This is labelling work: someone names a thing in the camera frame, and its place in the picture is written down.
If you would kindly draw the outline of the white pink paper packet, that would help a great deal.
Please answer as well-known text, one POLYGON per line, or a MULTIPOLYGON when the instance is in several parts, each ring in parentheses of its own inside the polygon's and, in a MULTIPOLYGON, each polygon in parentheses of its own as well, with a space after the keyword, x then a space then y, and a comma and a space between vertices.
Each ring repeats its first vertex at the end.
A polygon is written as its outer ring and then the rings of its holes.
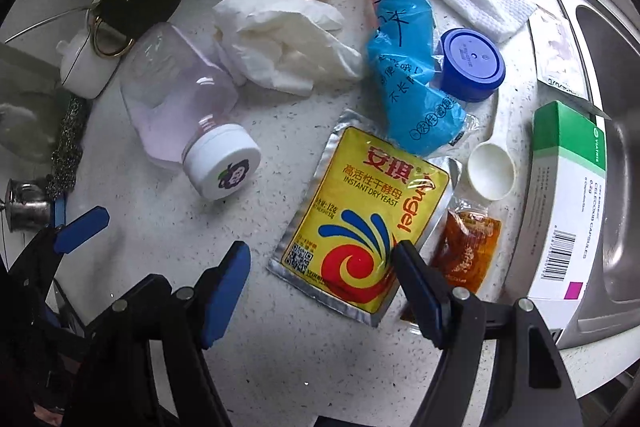
POLYGON ((529 17, 528 26, 537 80, 588 114, 608 119, 608 114, 597 108, 588 94, 587 77, 570 23, 538 6, 529 17))

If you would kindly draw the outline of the orange sauce sachet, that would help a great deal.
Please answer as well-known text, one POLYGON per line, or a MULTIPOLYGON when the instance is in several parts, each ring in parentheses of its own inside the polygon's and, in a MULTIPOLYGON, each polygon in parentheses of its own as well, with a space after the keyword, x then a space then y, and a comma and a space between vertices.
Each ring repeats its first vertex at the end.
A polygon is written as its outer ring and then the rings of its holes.
POLYGON ((476 294, 494 262, 501 231, 502 222, 491 217, 487 207, 454 196, 418 251, 451 287, 476 294))

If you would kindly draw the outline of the steel wool scrubber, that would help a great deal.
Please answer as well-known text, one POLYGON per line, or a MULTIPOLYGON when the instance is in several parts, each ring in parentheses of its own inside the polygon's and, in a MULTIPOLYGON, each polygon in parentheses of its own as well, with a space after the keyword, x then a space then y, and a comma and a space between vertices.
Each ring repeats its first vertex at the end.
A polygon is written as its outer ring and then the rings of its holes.
POLYGON ((51 155, 51 173, 47 176, 46 192, 50 199, 73 191, 81 162, 81 142, 84 139, 91 112, 91 102, 72 94, 61 122, 58 142, 51 155))

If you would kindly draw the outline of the yellow instant yeast packet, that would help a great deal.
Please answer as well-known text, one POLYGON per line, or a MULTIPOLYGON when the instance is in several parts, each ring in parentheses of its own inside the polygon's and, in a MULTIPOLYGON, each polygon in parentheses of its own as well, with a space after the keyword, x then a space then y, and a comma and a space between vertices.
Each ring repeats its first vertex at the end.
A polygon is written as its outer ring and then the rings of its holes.
POLYGON ((345 317, 378 326, 398 287, 394 247, 430 238, 461 175, 457 159, 409 154, 347 109, 268 269, 345 317))

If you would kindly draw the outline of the white plastic spoon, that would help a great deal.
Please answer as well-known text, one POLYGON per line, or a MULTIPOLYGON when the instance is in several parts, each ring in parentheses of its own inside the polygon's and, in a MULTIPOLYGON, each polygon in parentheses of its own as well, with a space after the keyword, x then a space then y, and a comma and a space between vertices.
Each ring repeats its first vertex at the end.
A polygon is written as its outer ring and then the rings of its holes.
POLYGON ((496 92, 497 105, 488 140, 472 150, 468 160, 468 176, 474 191, 488 202, 498 202, 512 191, 515 165, 508 151, 510 101, 496 92))

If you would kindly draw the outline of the green white medicine box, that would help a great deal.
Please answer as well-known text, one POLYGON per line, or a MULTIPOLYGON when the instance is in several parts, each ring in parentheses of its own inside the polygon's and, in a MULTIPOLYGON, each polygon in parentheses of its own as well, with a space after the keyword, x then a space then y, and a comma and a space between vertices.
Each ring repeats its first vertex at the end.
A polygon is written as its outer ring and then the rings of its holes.
POLYGON ((539 107, 524 216, 504 290, 533 301, 554 335, 566 329, 584 297, 605 189, 603 130, 559 101, 539 107))

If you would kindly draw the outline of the clear plastic bottle white cap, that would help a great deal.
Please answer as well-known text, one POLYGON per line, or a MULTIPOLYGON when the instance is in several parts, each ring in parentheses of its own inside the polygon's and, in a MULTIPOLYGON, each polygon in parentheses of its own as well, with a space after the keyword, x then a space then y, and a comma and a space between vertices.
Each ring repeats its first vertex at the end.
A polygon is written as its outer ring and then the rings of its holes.
POLYGON ((170 23, 150 28, 120 64, 120 92, 145 154, 183 171, 202 197, 239 191, 260 164, 259 146, 229 115, 239 92, 229 73, 170 23))

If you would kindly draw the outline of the blue plastic wrapper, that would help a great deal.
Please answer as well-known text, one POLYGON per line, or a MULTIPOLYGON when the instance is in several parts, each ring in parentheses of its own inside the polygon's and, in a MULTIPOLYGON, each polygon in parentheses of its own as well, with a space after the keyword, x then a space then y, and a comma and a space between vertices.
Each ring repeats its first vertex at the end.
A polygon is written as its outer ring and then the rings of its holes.
POLYGON ((378 28, 367 44, 370 69, 381 93, 386 134, 403 150, 428 156, 453 147, 475 130, 477 119, 435 86, 430 0, 375 0, 378 28))

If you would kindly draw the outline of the blue plastic lid cup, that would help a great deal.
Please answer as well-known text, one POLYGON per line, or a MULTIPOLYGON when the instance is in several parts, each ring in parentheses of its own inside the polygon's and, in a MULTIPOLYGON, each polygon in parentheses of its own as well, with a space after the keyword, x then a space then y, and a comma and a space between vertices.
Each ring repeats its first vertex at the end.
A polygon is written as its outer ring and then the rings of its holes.
POLYGON ((499 49, 485 35, 469 28, 447 30, 440 37, 442 91, 466 103, 487 100, 506 78, 499 49))

